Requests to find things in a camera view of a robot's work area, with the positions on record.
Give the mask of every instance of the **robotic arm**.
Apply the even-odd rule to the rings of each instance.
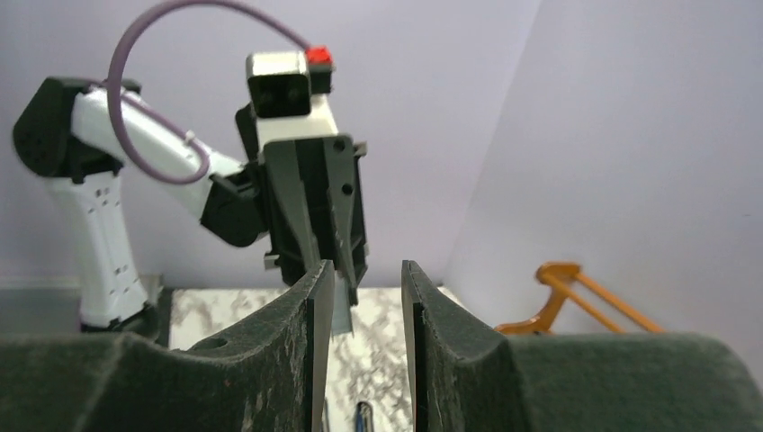
[[[349,308],[367,246],[358,158],[365,145],[340,134],[328,106],[330,56],[323,49],[247,58],[251,102],[236,114],[247,161],[179,137],[147,116],[140,86],[122,83],[122,118],[135,149],[168,176],[207,175],[190,184],[154,180],[201,225],[244,248],[271,237],[267,268],[291,285],[320,259],[338,272],[332,331],[352,331]],[[120,172],[130,159],[109,120],[107,92],[79,79],[46,79],[13,129],[21,161],[45,183],[72,226],[83,285],[85,330],[150,332],[155,318],[138,278],[121,212]]]

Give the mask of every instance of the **red button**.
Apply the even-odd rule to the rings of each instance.
[[[331,63],[331,53],[328,52],[328,48],[325,46],[313,47],[305,51],[305,55],[308,58],[308,63]]]

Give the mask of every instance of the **speckled table surface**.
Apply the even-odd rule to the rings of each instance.
[[[443,292],[457,299],[445,288]],[[169,347],[187,349],[243,319],[285,289],[173,291]],[[354,334],[333,337],[326,398],[331,432],[353,431],[355,404],[373,406],[377,432],[413,429],[400,288],[358,290]]]

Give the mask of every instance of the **gray wall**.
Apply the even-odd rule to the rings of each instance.
[[[580,261],[763,383],[763,2],[543,2],[446,283],[490,324]],[[597,329],[580,315],[562,329]]]
[[[71,275],[71,239],[56,207],[11,149],[13,123],[47,75],[103,77],[112,49],[147,0],[0,2],[0,275]],[[363,181],[371,256],[366,286],[399,285],[402,259],[441,279],[521,51],[534,2],[328,0],[256,3],[337,61],[340,128],[368,140]],[[160,22],[128,75],[179,125],[242,158],[233,113],[247,101],[244,58],[290,46],[233,13],[199,8]],[[268,240],[231,248],[150,187],[125,175],[138,265],[170,284],[278,286],[263,270]]]

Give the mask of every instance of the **white wall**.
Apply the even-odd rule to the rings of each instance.
[[[763,2],[543,2],[445,281],[495,325],[576,260],[763,383],[761,185]]]
[[[13,153],[13,123],[46,76],[103,77],[121,33],[155,2],[0,2],[0,277],[74,271],[66,224]],[[362,165],[371,246],[364,285],[399,285],[406,258],[441,279],[520,50],[516,22],[535,1],[251,3],[333,51],[337,122],[370,146]],[[196,8],[150,30],[127,75],[170,119],[242,158],[233,114],[247,102],[244,58],[285,48],[256,23]],[[277,272],[263,270],[267,240],[228,247],[140,173],[126,178],[128,229],[144,273],[184,286],[280,284]]]

